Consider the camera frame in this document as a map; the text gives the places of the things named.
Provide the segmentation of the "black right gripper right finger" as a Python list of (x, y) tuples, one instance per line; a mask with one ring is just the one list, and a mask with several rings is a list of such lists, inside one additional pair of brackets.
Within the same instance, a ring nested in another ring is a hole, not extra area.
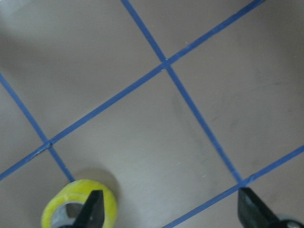
[(285, 227), (285, 223), (248, 187), (238, 190), (237, 212), (244, 228)]

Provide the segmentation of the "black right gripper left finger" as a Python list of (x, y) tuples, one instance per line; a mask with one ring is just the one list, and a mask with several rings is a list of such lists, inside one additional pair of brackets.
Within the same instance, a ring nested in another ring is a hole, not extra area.
[(79, 212), (72, 228), (102, 228), (105, 222), (104, 194), (93, 190)]

